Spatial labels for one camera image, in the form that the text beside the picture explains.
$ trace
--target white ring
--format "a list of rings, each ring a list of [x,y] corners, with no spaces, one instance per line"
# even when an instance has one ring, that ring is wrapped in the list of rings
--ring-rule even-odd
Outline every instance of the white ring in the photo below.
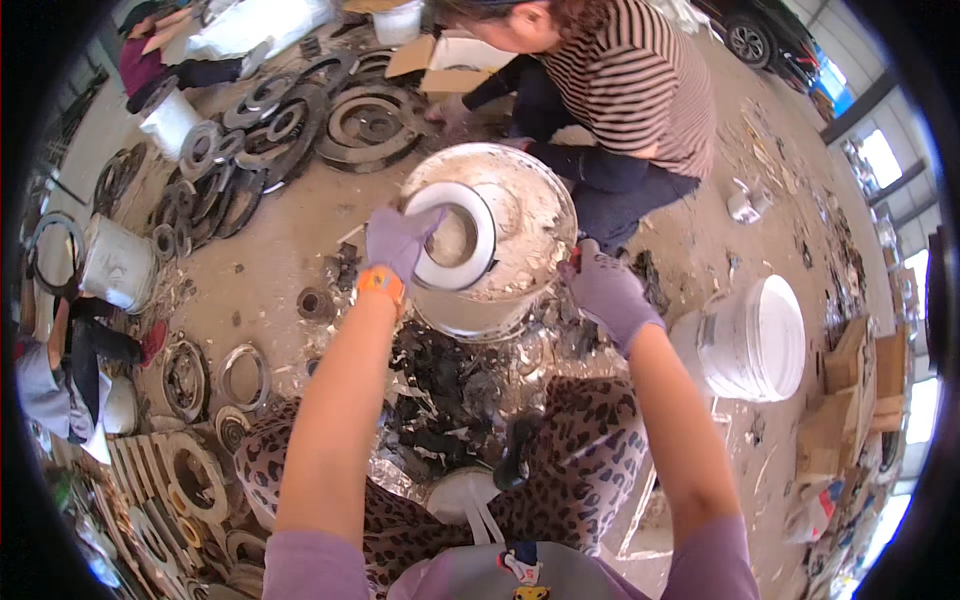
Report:
[[[493,261],[496,229],[493,214],[484,199],[472,187],[456,181],[437,181],[413,195],[403,210],[412,215],[436,206],[456,205],[465,210],[476,226],[477,242],[470,257],[456,267],[443,267],[427,252],[420,255],[414,275],[425,287],[440,290],[463,290],[480,280]]]

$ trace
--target striped shirt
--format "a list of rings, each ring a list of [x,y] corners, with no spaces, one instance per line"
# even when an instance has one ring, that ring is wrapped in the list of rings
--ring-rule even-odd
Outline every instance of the striped shirt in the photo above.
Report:
[[[599,29],[543,58],[564,105],[600,145],[704,179],[716,117],[707,65],[692,40],[643,0],[610,0]]]

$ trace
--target tire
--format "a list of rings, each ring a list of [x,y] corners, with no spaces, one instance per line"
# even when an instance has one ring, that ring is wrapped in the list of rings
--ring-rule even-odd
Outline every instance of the tire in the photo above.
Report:
[[[732,16],[726,26],[724,43],[734,56],[752,69],[770,64],[777,41],[756,19],[738,14]]]

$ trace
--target bucket lid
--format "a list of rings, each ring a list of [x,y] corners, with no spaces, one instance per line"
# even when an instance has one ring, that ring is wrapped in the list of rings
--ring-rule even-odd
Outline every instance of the bucket lid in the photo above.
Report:
[[[786,279],[769,276],[757,283],[757,302],[749,319],[759,352],[756,376],[769,399],[791,397],[800,387],[806,361],[804,316]]]

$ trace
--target purple sleeve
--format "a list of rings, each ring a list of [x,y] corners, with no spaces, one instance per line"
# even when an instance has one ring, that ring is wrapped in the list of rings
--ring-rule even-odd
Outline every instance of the purple sleeve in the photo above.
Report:
[[[263,600],[370,600],[359,550],[322,531],[281,531],[267,540]]]
[[[660,600],[759,600],[742,516],[717,518],[673,553]]]

